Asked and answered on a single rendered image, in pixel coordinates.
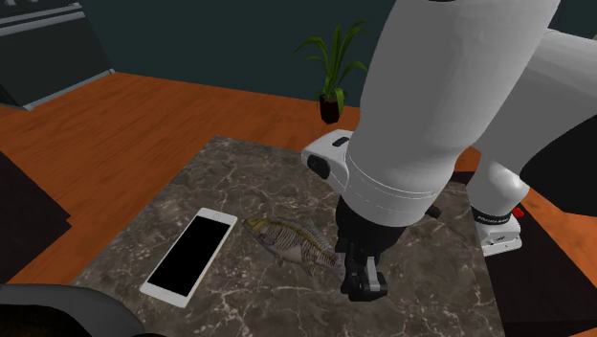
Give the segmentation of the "dark robot stand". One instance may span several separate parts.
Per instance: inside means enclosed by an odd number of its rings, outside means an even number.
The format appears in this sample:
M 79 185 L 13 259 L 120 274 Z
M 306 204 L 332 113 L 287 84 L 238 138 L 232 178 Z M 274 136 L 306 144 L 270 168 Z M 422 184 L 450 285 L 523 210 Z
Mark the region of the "dark robot stand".
M 521 247 L 485 259 L 505 337 L 570 337 L 597 328 L 597 286 L 521 204 Z

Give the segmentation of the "brown marble top table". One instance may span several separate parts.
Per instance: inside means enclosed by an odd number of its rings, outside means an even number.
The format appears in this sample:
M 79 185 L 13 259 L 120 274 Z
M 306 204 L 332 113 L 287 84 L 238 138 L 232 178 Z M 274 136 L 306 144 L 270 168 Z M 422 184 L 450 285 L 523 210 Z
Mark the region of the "brown marble top table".
M 337 238 L 339 196 L 298 152 L 222 136 L 203 149 L 76 277 L 166 337 L 505 337 L 467 193 L 451 183 L 442 214 L 408 227 L 378 264 L 388 293 L 351 302 L 325 268 L 278 266 L 236 224 L 184 308 L 140 288 L 201 208 L 283 216 Z

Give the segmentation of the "green potted plant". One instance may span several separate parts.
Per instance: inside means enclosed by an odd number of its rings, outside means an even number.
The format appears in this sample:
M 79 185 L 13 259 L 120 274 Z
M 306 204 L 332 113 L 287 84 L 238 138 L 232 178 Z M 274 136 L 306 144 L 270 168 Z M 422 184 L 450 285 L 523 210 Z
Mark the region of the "green potted plant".
M 352 69 L 361 69 L 366 74 L 368 73 L 367 67 L 359 60 L 352 60 L 343 68 L 344 56 L 354 36 L 358 33 L 368 34 L 362 28 L 363 24 L 365 24 L 365 21 L 355 22 L 345 34 L 342 33 L 342 26 L 338 25 L 333 33 L 330 49 L 326 47 L 321 37 L 311 36 L 294 50 L 294 53 L 296 53 L 308 45 L 317 46 L 321 50 L 321 57 L 308 56 L 305 60 L 316 60 L 322 65 L 325 73 L 324 84 L 316 93 L 316 104 L 321 119 L 326 124 L 337 123 L 343 114 L 347 94 L 340 87 L 340 84 L 346 75 Z

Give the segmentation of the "white smartphone black screen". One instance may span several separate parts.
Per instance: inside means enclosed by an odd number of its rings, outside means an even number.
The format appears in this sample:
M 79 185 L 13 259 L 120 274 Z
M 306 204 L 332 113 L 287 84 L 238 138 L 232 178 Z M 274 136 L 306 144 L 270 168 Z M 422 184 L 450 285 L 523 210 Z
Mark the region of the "white smartphone black screen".
M 143 282 L 140 291 L 185 308 L 236 222 L 235 215 L 201 208 Z

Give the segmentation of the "dark brown furniture block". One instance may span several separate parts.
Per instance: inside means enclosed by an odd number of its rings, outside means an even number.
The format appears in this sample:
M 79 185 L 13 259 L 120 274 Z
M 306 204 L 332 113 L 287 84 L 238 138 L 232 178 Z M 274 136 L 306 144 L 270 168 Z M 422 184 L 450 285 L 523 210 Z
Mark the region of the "dark brown furniture block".
M 70 215 L 0 151 L 0 283 L 71 229 Z

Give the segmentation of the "striped grey yellow fish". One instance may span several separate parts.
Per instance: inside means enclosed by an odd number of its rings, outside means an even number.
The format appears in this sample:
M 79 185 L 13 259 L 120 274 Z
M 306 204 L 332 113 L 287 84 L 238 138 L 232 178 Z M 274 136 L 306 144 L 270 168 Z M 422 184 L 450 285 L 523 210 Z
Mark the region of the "striped grey yellow fish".
M 248 217 L 243 228 L 269 253 L 276 263 L 299 265 L 310 278 L 318 267 L 330 270 L 340 281 L 346 269 L 344 257 L 313 224 L 283 217 Z

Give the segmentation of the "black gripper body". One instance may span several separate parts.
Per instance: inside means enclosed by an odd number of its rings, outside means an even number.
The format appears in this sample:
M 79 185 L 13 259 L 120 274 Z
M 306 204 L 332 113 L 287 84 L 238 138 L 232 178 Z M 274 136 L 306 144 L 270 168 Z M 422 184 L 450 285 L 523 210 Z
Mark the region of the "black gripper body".
M 336 212 L 338 240 L 335 251 L 346 253 L 352 243 L 355 251 L 368 257 L 379 256 L 393 246 L 405 231 L 404 227 L 388 227 L 371 222 L 354 212 L 340 197 Z

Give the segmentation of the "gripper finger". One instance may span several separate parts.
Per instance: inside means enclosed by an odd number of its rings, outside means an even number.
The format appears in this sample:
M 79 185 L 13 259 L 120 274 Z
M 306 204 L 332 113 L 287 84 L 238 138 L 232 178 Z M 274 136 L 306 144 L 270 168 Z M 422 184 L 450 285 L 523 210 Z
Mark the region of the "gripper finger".
M 366 256 L 354 243 L 345 244 L 344 267 L 345 275 L 341 285 L 341 292 L 348 296 L 351 302 L 364 302 L 365 293 L 362 288 L 360 275 L 365 273 Z
M 377 271 L 379 255 L 368 257 L 365 271 L 367 275 L 368 290 L 366 292 L 370 299 L 379 299 L 387 295 L 387 283 L 384 275 Z

